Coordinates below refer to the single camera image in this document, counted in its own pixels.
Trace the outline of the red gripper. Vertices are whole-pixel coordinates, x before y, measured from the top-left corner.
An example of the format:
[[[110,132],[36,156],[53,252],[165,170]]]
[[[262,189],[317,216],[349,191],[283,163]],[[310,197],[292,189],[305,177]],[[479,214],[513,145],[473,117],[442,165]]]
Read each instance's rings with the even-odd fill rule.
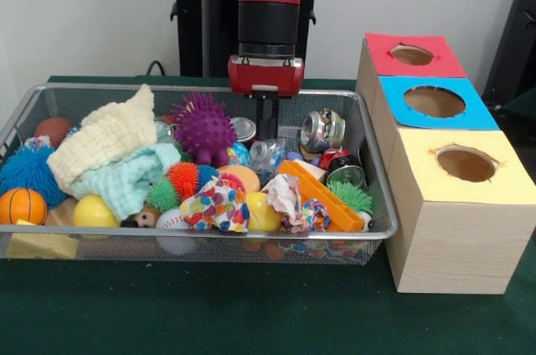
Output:
[[[301,58],[267,59],[231,55],[228,61],[229,84],[234,93],[252,95],[254,92],[277,93],[282,97],[297,95],[304,78]],[[280,99],[270,98],[271,114],[268,120],[268,137],[277,138]],[[267,138],[265,98],[256,96],[256,138]]]

